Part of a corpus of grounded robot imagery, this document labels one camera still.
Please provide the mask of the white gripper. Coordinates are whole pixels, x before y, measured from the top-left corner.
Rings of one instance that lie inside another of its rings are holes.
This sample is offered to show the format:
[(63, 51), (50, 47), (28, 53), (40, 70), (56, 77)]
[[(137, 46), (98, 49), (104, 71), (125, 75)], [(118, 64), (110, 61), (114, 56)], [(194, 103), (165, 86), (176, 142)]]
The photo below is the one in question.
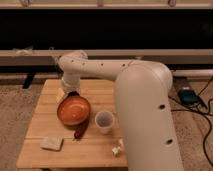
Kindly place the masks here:
[(64, 73), (61, 79), (62, 88), (68, 96), (80, 96), (80, 76)]

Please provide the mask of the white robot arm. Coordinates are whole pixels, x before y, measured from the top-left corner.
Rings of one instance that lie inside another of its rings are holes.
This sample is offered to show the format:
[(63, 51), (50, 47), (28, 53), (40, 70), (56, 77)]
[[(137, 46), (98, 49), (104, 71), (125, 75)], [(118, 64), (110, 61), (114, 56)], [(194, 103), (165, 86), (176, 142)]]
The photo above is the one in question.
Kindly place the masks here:
[(160, 62), (89, 60), (83, 51), (59, 59), (62, 84), (74, 74), (114, 82), (114, 102), (129, 171), (184, 171), (168, 93), (171, 71)]

